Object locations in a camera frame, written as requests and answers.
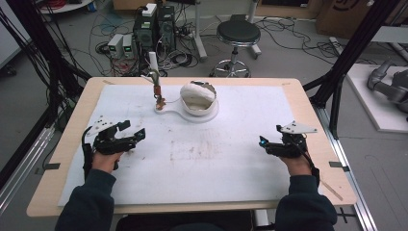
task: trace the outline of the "white ceramic bowl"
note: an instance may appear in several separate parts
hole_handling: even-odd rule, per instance
[[[217,101],[216,89],[203,81],[191,81],[180,89],[184,110],[194,116],[210,113]]]

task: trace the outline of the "human arm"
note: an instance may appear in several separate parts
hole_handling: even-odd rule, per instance
[[[72,191],[55,230],[110,229],[115,205],[111,197],[115,178],[110,173],[121,154],[94,154],[92,170],[85,184]]]
[[[304,156],[281,158],[291,176],[289,194],[276,210],[275,230],[334,230],[337,213],[330,200],[318,193],[316,177]]]

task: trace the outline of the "robotic hand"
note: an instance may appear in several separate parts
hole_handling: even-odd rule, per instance
[[[118,131],[123,131],[130,127],[130,121],[125,120],[118,124],[112,124],[106,119],[100,118],[96,121],[95,125],[89,127],[82,137],[82,148],[84,151],[84,176],[87,179],[88,173],[92,168],[93,150],[97,150],[103,155],[113,155],[118,152],[129,151],[136,147],[136,144],[144,140],[146,137],[144,128],[140,129],[131,137],[117,139],[115,134]],[[90,143],[85,143],[85,135],[91,136],[98,133],[94,142],[93,148],[90,147]],[[118,169],[118,164],[115,162],[114,170]]]
[[[259,145],[265,149],[267,154],[274,155],[276,157],[298,158],[303,155],[309,162],[312,175],[316,177],[317,185],[319,186],[319,169],[315,167],[312,159],[307,154],[307,143],[305,137],[303,136],[305,133],[316,133],[317,129],[292,122],[285,127],[276,125],[276,130],[282,133],[282,143],[269,142],[267,139],[260,136]]]

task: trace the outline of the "stool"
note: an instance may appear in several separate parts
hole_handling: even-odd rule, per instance
[[[219,62],[211,72],[211,77],[251,77],[246,64],[237,60],[238,47],[255,45],[260,37],[259,28],[246,20],[229,20],[217,27],[217,37],[226,44],[233,45],[231,60]]]

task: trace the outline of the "dark sleeve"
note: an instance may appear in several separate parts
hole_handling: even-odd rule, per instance
[[[115,180],[105,171],[92,169],[85,184],[72,191],[55,230],[110,230]]]
[[[315,176],[292,176],[289,194],[276,210],[276,231],[334,230],[336,222],[336,210],[326,196],[318,193]]]

